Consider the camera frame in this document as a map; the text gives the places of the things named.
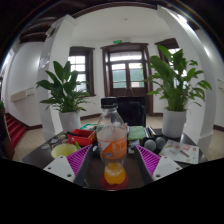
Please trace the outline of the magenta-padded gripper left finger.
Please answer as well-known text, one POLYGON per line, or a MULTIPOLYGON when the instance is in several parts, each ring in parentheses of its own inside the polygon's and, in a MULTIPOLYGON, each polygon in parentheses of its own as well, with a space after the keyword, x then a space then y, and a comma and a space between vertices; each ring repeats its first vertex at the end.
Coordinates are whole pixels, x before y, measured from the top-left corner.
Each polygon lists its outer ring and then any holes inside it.
POLYGON ((60 155, 44 170, 81 187, 87 186, 86 171, 92 157, 93 146, 88 145, 68 157, 60 155))

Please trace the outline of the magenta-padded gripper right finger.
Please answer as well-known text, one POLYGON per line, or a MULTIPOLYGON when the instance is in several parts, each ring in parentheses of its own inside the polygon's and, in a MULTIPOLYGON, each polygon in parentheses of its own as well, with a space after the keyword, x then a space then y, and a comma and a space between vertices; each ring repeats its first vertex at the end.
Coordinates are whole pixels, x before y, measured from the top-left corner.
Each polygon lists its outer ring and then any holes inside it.
POLYGON ((182 169, 169 157, 160 157, 139 145, 135 147, 135 156, 139 160, 140 172, 145 184, 160 180, 182 169))

